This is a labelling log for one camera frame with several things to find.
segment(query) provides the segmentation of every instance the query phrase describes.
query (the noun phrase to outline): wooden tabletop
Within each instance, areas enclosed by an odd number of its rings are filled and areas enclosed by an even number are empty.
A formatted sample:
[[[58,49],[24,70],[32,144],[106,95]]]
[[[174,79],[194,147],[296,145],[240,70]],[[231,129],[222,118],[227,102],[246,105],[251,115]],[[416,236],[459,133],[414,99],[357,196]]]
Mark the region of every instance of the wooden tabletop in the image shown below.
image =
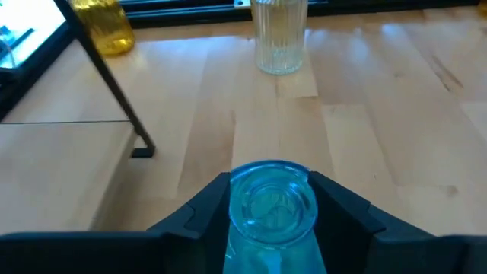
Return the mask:
[[[108,62],[158,154],[131,160],[113,229],[284,158],[433,234],[487,234],[486,30],[475,8],[310,18],[303,67],[279,77],[255,66],[250,22],[137,30]],[[73,43],[7,121],[121,117]]]
[[[134,141],[129,122],[0,124],[0,234],[97,229]]]

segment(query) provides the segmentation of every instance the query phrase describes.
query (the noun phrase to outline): black metal rod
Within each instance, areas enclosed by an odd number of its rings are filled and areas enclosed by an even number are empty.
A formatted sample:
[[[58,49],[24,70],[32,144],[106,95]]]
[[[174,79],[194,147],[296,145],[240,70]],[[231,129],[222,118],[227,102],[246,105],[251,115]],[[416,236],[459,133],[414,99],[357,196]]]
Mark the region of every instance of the black metal rod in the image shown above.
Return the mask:
[[[101,77],[107,84],[113,96],[119,102],[119,105],[122,107],[123,111],[129,118],[132,125],[134,126],[135,133],[137,133],[142,138],[144,143],[147,145],[147,148],[134,149],[132,156],[134,158],[152,157],[155,153],[155,145],[151,140],[151,136],[145,130],[140,119],[137,117],[135,111],[130,105],[130,102],[123,94],[122,90],[120,89],[120,86],[116,82],[116,79],[113,77],[112,72],[107,67],[107,64],[98,53],[95,45],[91,41],[91,38],[84,30],[84,26],[82,22],[78,19],[78,16],[72,10],[68,1],[66,0],[53,0],[53,1],[56,3],[58,9],[61,11],[62,15],[66,19],[70,31],[72,31],[73,34],[75,35],[75,38],[79,40],[79,43],[83,46],[84,51],[86,51],[86,53],[90,57],[90,60],[93,62],[93,65],[97,68],[98,72],[100,73]]]

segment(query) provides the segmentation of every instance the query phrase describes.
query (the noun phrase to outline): wood grain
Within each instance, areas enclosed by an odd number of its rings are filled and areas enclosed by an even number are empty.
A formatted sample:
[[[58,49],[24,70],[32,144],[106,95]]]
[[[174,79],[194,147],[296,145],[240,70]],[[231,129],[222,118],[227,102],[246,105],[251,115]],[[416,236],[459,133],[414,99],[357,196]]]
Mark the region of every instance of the wood grain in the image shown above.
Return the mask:
[[[129,162],[110,229],[285,158],[433,234],[487,234],[485,30],[475,8],[310,18],[303,67],[280,77],[255,66],[250,22],[137,30],[107,62],[158,154]],[[6,121],[105,119],[124,117],[73,43]]]
[[[0,234],[99,229],[135,134],[128,122],[0,125]]]

